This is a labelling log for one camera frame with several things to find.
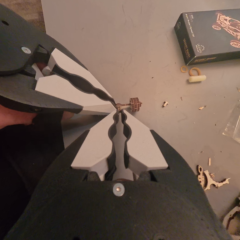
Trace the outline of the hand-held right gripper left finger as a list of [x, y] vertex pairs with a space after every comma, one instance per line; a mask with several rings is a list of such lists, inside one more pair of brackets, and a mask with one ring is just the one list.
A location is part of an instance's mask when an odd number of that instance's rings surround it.
[[112, 139], [116, 135], [118, 120], [119, 111], [115, 110], [88, 131], [71, 164], [73, 169], [96, 172], [101, 181], [106, 179], [105, 174], [115, 167], [116, 152]]

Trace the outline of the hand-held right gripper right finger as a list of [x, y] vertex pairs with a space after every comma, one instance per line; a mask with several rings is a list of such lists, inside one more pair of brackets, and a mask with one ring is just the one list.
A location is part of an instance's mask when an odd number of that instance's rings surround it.
[[151, 130], [126, 110], [121, 111], [124, 143], [124, 166], [131, 170], [133, 180], [150, 170], [165, 170], [166, 162]]

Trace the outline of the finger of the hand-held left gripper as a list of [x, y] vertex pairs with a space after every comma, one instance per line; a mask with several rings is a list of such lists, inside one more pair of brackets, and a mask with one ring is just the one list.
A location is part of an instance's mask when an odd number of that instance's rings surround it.
[[85, 93], [58, 75], [39, 78], [35, 90], [81, 106], [81, 115], [109, 115], [116, 112], [110, 101], [102, 100], [93, 93]]
[[112, 96], [87, 69], [60, 50], [56, 48], [53, 50], [47, 65], [51, 72], [68, 80], [78, 90], [87, 94], [94, 94], [101, 100], [115, 103]]

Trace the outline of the wooden wheel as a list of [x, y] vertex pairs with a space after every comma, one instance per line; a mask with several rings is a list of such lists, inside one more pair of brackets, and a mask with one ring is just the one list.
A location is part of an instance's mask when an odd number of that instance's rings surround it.
[[123, 110], [127, 112], [139, 112], [142, 106], [142, 102], [139, 100], [138, 97], [129, 98], [129, 101], [126, 103], [117, 103], [115, 108], [121, 112]]

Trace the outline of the black model kit box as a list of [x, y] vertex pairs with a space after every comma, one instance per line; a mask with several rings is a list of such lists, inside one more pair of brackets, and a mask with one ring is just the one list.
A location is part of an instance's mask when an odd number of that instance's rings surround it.
[[183, 12], [174, 30], [187, 66], [240, 58], [240, 9]]

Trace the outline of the slotted wooden link bar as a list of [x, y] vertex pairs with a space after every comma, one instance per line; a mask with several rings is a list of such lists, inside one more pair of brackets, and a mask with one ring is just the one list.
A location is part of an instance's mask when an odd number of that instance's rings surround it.
[[203, 190], [205, 190], [207, 180], [206, 180], [206, 176], [203, 172], [203, 168], [200, 165], [197, 165], [196, 169], [197, 169], [197, 179], [198, 179], [200, 185], [202, 186]]

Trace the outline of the person's left hand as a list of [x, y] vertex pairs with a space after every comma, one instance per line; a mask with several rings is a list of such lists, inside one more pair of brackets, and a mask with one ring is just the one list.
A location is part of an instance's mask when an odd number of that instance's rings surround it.
[[0, 105], [0, 129], [11, 125], [31, 125], [37, 113], [12, 110]]

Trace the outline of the person's black-clothed body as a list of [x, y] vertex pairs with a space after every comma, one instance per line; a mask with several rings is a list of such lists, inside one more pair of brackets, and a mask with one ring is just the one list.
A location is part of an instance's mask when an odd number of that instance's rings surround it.
[[31, 125], [0, 130], [0, 239], [29, 203], [50, 164], [64, 150], [63, 112], [39, 114]]

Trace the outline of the branch-shaped plywood scrap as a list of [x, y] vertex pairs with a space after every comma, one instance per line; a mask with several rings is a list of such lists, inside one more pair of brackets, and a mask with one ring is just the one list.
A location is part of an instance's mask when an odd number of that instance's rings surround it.
[[214, 185], [216, 188], [222, 187], [224, 184], [229, 184], [229, 180], [231, 178], [225, 178], [220, 182], [216, 182], [215, 180], [213, 180], [210, 176], [210, 173], [208, 172], [208, 170], [203, 172], [205, 177], [206, 177], [206, 186], [204, 187], [204, 191], [206, 190], [210, 190], [210, 186]]

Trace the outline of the small cream cylinder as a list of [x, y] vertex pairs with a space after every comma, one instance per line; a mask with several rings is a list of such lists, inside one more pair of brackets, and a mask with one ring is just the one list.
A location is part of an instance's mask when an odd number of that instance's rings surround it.
[[198, 75], [198, 76], [190, 76], [188, 81], [190, 83], [193, 83], [193, 82], [202, 82], [202, 81], [205, 81], [206, 80], [206, 76], [205, 75]]

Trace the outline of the clear plastic bag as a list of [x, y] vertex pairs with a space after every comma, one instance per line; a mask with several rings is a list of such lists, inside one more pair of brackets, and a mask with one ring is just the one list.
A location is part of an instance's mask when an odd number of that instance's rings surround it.
[[238, 101], [233, 108], [222, 134], [240, 143], [240, 101]]

